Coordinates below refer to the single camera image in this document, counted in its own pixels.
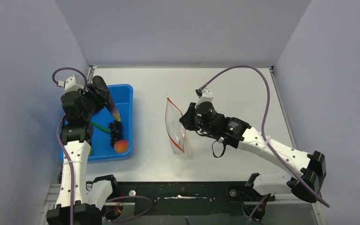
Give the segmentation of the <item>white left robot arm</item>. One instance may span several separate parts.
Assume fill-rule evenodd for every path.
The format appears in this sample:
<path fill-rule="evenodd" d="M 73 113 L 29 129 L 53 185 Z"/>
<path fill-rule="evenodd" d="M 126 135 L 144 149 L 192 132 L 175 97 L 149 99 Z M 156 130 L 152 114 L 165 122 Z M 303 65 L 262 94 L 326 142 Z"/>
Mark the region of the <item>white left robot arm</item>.
<path fill-rule="evenodd" d="M 100 225 L 101 208 L 87 198 L 87 161 L 94 131 L 91 119 L 110 106 L 112 97 L 106 85 L 88 84 L 85 90 L 66 91 L 61 102 L 64 115 L 56 133 L 63 152 L 61 189 L 46 220 L 50 225 Z"/>

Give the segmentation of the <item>green toy chili pepper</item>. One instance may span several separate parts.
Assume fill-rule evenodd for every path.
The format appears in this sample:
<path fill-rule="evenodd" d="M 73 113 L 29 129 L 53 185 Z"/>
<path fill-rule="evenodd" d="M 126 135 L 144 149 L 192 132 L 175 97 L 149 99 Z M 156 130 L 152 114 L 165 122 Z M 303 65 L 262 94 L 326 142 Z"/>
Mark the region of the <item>green toy chili pepper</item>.
<path fill-rule="evenodd" d="M 105 127 L 103 127 L 103 126 L 101 126 L 101 125 L 99 125 L 99 124 L 97 124 L 97 123 L 95 123 L 93 121 L 91 123 L 92 123 L 93 126 L 95 126 L 99 130 L 101 130 L 101 131 L 103 131 L 103 132 L 105 132 L 107 134 L 109 134 L 111 132 L 109 129 L 107 129 L 107 128 L 105 128 Z"/>

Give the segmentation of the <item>purple toy eggplant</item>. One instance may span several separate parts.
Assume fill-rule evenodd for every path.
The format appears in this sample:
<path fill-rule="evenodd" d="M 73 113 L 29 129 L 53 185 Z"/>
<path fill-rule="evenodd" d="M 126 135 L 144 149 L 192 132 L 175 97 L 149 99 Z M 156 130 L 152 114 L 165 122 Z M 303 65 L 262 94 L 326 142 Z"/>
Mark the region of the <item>purple toy eggplant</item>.
<path fill-rule="evenodd" d="M 94 87 L 94 93 L 103 101 L 104 107 L 115 118 L 116 121 L 121 122 L 119 110 L 112 98 L 112 95 L 108 89 L 108 86 L 101 76 L 94 76 L 92 78 L 92 85 Z"/>

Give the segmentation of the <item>clear zip top bag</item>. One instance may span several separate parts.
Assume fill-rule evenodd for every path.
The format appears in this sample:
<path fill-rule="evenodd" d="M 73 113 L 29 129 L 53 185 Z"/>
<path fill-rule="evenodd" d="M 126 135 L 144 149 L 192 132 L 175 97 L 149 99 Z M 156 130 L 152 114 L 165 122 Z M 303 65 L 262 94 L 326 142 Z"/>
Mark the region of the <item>clear zip top bag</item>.
<path fill-rule="evenodd" d="M 166 94 L 165 128 L 174 155 L 184 159 L 192 158 L 192 148 L 188 141 L 188 133 L 179 119 L 184 114 Z"/>

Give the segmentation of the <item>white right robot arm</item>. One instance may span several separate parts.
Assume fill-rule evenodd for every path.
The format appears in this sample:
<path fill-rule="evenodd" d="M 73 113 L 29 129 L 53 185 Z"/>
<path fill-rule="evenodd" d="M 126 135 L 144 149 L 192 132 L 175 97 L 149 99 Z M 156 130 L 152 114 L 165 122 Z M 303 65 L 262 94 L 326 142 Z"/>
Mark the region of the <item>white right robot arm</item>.
<path fill-rule="evenodd" d="M 293 194 L 308 203 L 323 203 L 321 188 L 326 177 L 325 156 L 315 151 L 307 153 L 286 146 L 265 136 L 245 121 L 216 112 L 211 102 L 190 103 L 179 119 L 189 131 L 201 131 L 201 136 L 215 139 L 224 147 L 250 152 L 276 165 L 274 174 L 255 172 L 245 186 L 245 194 L 257 200 L 268 194 Z"/>

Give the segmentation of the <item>red yellow toy peach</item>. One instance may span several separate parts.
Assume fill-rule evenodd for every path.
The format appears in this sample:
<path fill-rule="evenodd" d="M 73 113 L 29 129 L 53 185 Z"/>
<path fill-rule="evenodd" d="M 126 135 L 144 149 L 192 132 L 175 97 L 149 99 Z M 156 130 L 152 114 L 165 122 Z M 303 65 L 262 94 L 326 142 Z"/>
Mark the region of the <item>red yellow toy peach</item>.
<path fill-rule="evenodd" d="M 118 154 L 126 153 L 129 149 L 129 141 L 126 139 L 118 140 L 114 144 L 114 151 Z"/>

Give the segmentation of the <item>black toy grape bunch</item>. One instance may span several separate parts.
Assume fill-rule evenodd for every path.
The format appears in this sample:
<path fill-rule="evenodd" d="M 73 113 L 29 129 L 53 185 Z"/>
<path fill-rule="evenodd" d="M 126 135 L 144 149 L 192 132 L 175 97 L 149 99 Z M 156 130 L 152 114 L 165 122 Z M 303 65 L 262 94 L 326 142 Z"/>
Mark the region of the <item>black toy grape bunch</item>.
<path fill-rule="evenodd" d="M 110 130 L 110 137 L 111 137 L 110 145 L 114 147 L 117 141 L 124 139 L 123 126 L 121 122 L 114 120 L 113 122 L 110 122 L 108 124 L 108 128 Z"/>

